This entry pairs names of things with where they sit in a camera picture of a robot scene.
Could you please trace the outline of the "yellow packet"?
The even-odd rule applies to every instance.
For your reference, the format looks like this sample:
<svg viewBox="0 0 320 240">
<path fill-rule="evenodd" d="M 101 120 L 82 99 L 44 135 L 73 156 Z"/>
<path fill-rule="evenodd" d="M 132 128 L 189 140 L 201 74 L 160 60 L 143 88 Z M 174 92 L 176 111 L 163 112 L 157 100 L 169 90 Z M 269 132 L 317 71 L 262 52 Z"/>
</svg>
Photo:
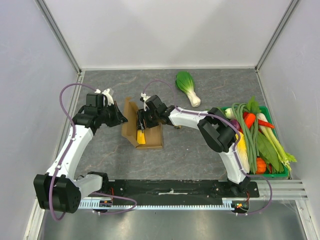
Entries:
<svg viewBox="0 0 320 240">
<path fill-rule="evenodd" d="M 146 137 L 145 137 L 145 132 L 143 129 L 138 129 L 137 130 L 137 135 L 136 135 L 136 141 L 139 145 L 145 145 L 146 144 Z"/>
</svg>

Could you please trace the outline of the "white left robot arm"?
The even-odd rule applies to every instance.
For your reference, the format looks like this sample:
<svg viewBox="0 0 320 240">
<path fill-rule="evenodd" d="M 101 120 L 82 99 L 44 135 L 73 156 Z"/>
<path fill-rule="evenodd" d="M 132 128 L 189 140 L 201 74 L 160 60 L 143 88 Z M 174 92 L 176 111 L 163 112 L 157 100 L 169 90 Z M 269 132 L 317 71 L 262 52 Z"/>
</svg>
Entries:
<svg viewBox="0 0 320 240">
<path fill-rule="evenodd" d="M 76 168 L 88 143 L 101 125 L 114 127 L 128 120 L 113 100 L 113 90 L 88 93 L 86 103 L 71 120 L 68 137 L 46 173 L 37 174 L 33 185 L 41 209 L 74 213 L 83 198 L 91 193 L 99 197 L 110 191 L 108 175 L 91 171 L 75 180 Z"/>
</svg>

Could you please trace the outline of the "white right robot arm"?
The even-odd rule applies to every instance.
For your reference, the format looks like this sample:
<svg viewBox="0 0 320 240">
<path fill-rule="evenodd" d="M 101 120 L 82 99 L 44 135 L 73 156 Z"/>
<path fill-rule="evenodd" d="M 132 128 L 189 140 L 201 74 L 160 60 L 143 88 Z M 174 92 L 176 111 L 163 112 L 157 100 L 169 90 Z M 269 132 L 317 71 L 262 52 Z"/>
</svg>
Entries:
<svg viewBox="0 0 320 240">
<path fill-rule="evenodd" d="M 235 197 L 248 192 L 249 171 L 241 163 L 237 144 L 241 136 L 218 108 L 209 111 L 186 110 L 174 105 L 166 106 L 157 95 L 141 94 L 143 109 L 138 110 L 138 129 L 162 125 L 188 127 L 200 131 L 206 144 L 222 159 L 227 172 L 227 190 Z"/>
</svg>

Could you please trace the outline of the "brown cardboard express box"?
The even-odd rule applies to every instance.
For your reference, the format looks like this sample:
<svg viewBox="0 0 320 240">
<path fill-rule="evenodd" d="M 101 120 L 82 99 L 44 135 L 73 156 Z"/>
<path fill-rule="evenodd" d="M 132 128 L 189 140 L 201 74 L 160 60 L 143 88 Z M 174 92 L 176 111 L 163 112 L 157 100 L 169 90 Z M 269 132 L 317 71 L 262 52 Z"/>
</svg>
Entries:
<svg viewBox="0 0 320 240">
<path fill-rule="evenodd" d="M 137 116 L 138 106 L 130 97 L 126 97 L 124 101 L 124 117 L 128 122 L 124 123 L 121 128 L 121 135 L 126 138 L 138 150 L 156 150 L 162 149 L 163 141 L 163 128 L 162 125 L 153 128 L 146 128 L 143 133 L 145 137 L 145 144 L 139 144 L 137 141 Z"/>
</svg>

